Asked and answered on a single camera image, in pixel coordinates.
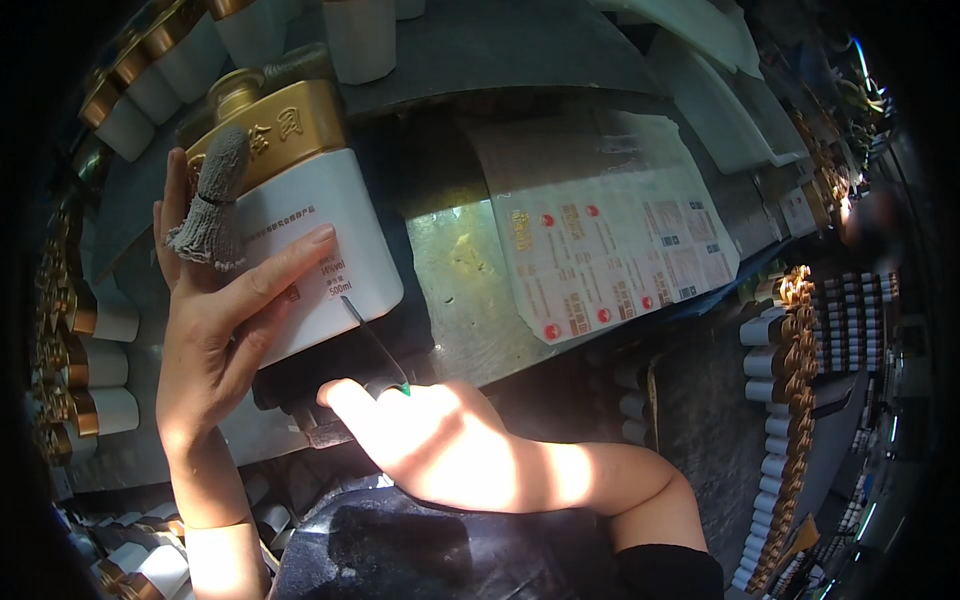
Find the hand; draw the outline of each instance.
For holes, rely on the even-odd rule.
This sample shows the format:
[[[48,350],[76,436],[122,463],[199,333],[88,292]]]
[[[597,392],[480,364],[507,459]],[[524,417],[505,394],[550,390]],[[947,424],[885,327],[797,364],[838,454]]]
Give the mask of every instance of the hand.
[[[156,256],[170,288],[156,392],[156,424],[168,456],[189,449],[240,402],[286,316],[281,292],[335,244],[333,226],[319,226],[220,289],[211,266],[166,247],[167,232],[183,221],[186,194],[186,156],[177,148],[167,159],[163,202],[154,204]]]
[[[355,381],[317,393],[371,459],[413,496],[464,510],[518,507],[518,446],[490,401],[465,383],[388,390],[374,400]]]

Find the black sleeve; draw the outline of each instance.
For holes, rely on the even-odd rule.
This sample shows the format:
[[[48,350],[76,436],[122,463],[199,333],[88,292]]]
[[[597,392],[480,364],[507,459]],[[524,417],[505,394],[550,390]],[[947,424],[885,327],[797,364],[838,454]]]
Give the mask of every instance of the black sleeve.
[[[706,552],[650,544],[616,555],[627,597],[636,600],[722,600],[723,569]]]

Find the gold bottle shoulder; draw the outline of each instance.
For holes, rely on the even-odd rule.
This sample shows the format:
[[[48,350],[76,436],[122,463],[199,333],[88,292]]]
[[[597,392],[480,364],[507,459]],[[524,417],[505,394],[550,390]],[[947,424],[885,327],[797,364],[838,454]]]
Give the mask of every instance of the gold bottle shoulder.
[[[250,137],[250,163],[241,194],[306,158],[347,146],[333,85],[298,82],[234,111],[191,146],[186,156],[192,180],[199,176],[207,147],[230,126]]]

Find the person's left hand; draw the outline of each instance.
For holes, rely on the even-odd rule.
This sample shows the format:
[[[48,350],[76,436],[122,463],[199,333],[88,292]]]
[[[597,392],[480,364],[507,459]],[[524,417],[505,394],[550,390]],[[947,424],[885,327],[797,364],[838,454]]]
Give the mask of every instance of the person's left hand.
[[[220,288],[210,265],[167,248],[182,223],[186,156],[167,157],[163,202],[154,204],[154,241],[170,288],[170,317],[156,391],[156,424],[168,457],[188,451],[232,411],[250,388],[288,309],[283,291],[334,250],[333,226],[321,225]]]

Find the metal surface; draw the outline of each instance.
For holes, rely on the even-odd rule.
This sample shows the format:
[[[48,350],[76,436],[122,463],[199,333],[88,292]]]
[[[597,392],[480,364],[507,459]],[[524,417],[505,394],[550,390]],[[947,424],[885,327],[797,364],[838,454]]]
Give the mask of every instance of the metal surface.
[[[287,49],[325,41],[323,11],[292,21]],[[221,73],[232,70],[228,60]],[[341,85],[349,117],[440,102],[466,92],[510,87],[620,90],[662,95],[643,56],[587,0],[444,0],[396,24],[396,69],[363,85]],[[150,226],[160,200],[174,130],[192,108],[156,128],[135,163],[114,160],[104,186],[93,254],[94,277],[114,267]]]
[[[611,108],[663,114],[680,125],[681,138],[693,154],[741,256],[752,255],[777,241],[751,174],[721,175],[671,103],[623,96],[603,102]],[[415,268],[436,342],[429,360],[438,378],[488,385],[598,335],[551,347],[538,340],[518,316],[483,170],[447,111],[428,111],[412,119],[400,141],[388,150],[396,154],[386,160],[401,172],[396,184],[385,182],[390,181],[389,174],[376,170],[378,164],[363,143],[357,144],[357,154],[374,202],[396,207],[407,220]],[[378,135],[371,145],[391,147]],[[148,194],[151,202],[162,190],[162,181],[156,183],[155,190],[155,194]],[[149,204],[142,209],[149,222]],[[152,244],[149,233],[141,235],[115,271],[118,286],[141,314],[140,335],[128,346],[128,388],[140,407],[140,426],[132,432],[104,437],[93,459],[69,470],[75,492],[169,480],[154,418],[169,293],[159,268],[151,264]],[[348,432],[339,425],[332,423],[311,445],[349,441]],[[280,410],[258,410],[251,394],[224,420],[221,430],[238,465],[307,447],[293,418]]]

